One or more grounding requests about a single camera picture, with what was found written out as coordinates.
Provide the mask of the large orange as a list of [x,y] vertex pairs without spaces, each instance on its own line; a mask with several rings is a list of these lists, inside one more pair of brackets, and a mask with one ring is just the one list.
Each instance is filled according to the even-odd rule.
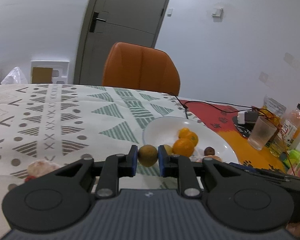
[[199,141],[198,135],[186,127],[179,130],[178,138],[188,139],[190,142],[193,143],[194,146],[197,146]]
[[172,146],[172,152],[175,155],[190,157],[194,152],[194,144],[186,138],[180,138]]

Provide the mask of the yellow-green round fruit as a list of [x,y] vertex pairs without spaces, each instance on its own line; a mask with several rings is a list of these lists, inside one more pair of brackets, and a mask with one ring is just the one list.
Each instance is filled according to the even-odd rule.
[[138,161],[144,167],[153,166],[158,160],[158,150],[152,145],[144,145],[138,151]]

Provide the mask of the dark brown passion fruit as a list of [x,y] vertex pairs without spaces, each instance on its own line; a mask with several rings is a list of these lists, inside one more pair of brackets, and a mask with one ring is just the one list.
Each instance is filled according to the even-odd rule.
[[208,155],[215,155],[215,149],[212,148],[212,147],[207,147],[207,148],[204,150],[204,155],[205,155],[205,156],[208,156]]

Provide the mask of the peeled pomelo piece small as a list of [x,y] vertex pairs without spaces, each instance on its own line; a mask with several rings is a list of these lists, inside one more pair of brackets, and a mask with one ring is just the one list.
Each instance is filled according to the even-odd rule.
[[220,162],[223,161],[220,157],[218,157],[218,156],[216,156],[216,155],[205,155],[205,156],[203,156],[202,158],[199,158],[199,159],[197,160],[197,162],[198,162],[198,163],[201,163],[201,162],[203,161],[203,159],[215,159],[215,160],[220,161]]

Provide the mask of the frosted drinking glass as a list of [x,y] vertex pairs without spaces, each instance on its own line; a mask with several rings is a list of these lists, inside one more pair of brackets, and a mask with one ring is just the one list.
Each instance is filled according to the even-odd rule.
[[277,128],[265,117],[259,116],[252,132],[249,135],[248,143],[260,151],[277,131]]

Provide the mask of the patterned white tablecloth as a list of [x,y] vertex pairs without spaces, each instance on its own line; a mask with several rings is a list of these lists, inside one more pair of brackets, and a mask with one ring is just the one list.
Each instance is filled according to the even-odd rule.
[[141,146],[154,119],[184,117],[171,93],[80,85],[0,85],[0,238],[10,229],[1,204],[38,160],[67,165]]

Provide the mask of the white power adapter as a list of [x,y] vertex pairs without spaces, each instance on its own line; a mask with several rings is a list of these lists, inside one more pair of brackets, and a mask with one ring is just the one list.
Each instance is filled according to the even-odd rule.
[[238,112],[237,114],[237,123],[240,125],[245,124],[245,113],[246,111]]

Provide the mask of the clear beverage bottle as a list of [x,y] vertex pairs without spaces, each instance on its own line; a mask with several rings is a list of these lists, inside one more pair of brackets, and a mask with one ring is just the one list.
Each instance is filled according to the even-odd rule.
[[300,126],[300,103],[298,103],[296,109],[292,110],[285,118],[281,127],[281,135],[284,142],[288,147],[293,142],[293,137],[298,127]]

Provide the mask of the small red lychee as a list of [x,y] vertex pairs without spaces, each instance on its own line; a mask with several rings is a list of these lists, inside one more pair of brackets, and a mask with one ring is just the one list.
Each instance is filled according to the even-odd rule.
[[31,181],[31,180],[34,180],[34,179],[36,179],[36,177],[34,177],[34,176],[27,176],[27,177],[24,179],[24,181],[25,181],[25,182],[28,182],[28,181]]

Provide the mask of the yellow snack pouch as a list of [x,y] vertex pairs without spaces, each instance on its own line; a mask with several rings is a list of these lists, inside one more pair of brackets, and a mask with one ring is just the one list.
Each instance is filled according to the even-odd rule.
[[286,106],[277,102],[275,99],[265,96],[263,99],[263,108],[277,116],[278,118],[282,118],[286,112]]

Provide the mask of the orange leather chair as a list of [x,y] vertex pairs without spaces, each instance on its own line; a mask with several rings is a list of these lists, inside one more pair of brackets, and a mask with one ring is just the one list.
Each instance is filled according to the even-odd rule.
[[117,42],[104,64],[102,86],[178,95],[180,77],[164,51]]

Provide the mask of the white styrofoam packaging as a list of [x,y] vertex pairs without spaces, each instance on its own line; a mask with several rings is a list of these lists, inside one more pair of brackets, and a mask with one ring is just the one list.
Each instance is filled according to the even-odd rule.
[[67,84],[69,61],[31,61],[32,84]]

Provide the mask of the white plastic bag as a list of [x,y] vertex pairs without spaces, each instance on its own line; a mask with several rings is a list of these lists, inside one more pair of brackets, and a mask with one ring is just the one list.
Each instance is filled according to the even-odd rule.
[[2,85],[28,84],[24,73],[19,67],[14,67],[1,81]]

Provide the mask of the grey door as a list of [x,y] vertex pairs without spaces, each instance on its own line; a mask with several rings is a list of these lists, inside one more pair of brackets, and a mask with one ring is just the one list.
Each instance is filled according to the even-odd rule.
[[73,83],[100,85],[116,42],[153,48],[169,0],[89,0],[79,36]]

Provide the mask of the white wall switch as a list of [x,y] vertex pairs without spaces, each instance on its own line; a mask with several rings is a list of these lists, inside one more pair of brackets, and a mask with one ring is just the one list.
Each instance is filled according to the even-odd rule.
[[213,18],[222,18],[223,8],[215,8],[215,11],[211,14]]

